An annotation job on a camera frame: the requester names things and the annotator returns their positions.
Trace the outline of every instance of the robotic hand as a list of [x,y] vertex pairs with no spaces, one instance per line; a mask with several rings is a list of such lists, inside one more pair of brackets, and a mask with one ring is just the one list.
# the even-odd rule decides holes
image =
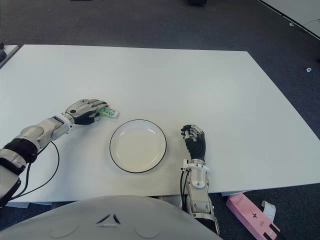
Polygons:
[[205,133],[197,125],[185,125],[181,129],[191,161],[184,160],[183,170],[187,171],[185,184],[187,198],[182,200],[182,209],[220,235],[214,206],[208,195],[208,167],[205,163],[206,140]]
[[0,149],[0,207],[19,188],[19,175],[26,165],[37,159],[37,153],[51,141],[72,130],[72,125],[89,125],[100,119],[99,110],[108,107],[105,101],[83,99],[69,106],[65,113],[23,129],[17,137]]

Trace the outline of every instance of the black cable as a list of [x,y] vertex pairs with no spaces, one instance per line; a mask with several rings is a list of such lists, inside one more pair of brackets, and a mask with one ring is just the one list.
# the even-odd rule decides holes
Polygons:
[[188,170],[186,170],[186,171],[187,171],[187,174],[185,176],[185,181],[184,181],[184,186],[183,186],[183,193],[182,193],[182,195],[184,197],[184,201],[183,201],[184,206],[182,206],[182,210],[184,210],[184,211],[187,210],[187,196],[185,196],[185,189],[186,189],[186,183],[187,183],[187,179],[188,179],[188,175],[189,175],[189,171]]
[[42,153],[48,147],[49,143],[44,148],[42,148],[40,152],[38,152],[36,155],[38,156],[40,153]]
[[180,177],[180,196],[181,196],[181,202],[182,202],[182,209],[184,208],[184,196],[182,195],[182,179],[184,178],[184,173],[185,171],[182,171],[181,177]]
[[23,193],[26,191],[26,189],[27,189],[27,187],[28,187],[28,183],[29,183],[29,171],[30,171],[30,167],[31,167],[31,163],[29,163],[28,168],[26,169],[24,189],[23,189],[20,193],[18,193],[17,195],[11,197],[11,198],[10,198],[10,201],[13,200],[13,199],[18,198],[21,194],[23,194]]
[[16,197],[14,197],[14,198],[12,198],[12,199],[20,198],[20,197],[22,197],[22,196],[24,196],[24,195],[27,195],[27,194],[29,194],[29,193],[34,192],[35,190],[38,190],[39,188],[42,188],[44,185],[46,185],[47,183],[49,183],[49,182],[51,181],[51,179],[56,175],[56,173],[57,173],[57,171],[58,171],[58,168],[59,168],[59,164],[60,164],[60,154],[59,154],[58,148],[57,148],[57,146],[54,144],[54,142],[51,141],[50,143],[52,143],[52,144],[54,145],[54,147],[55,147],[55,149],[56,149],[56,153],[57,153],[57,155],[58,155],[58,163],[57,163],[57,165],[56,165],[56,169],[55,169],[53,175],[50,177],[50,179],[49,179],[48,181],[46,181],[46,182],[45,182],[44,184],[42,184],[41,186],[38,186],[37,188],[35,188],[35,189],[31,190],[31,191],[28,191],[28,192],[26,192],[26,193],[24,193],[24,194],[17,195]]

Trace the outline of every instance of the white label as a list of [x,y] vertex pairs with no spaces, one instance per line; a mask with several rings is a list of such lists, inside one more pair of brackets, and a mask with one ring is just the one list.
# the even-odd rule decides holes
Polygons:
[[273,222],[276,215],[276,206],[267,201],[262,201],[261,206],[264,207],[263,213]]

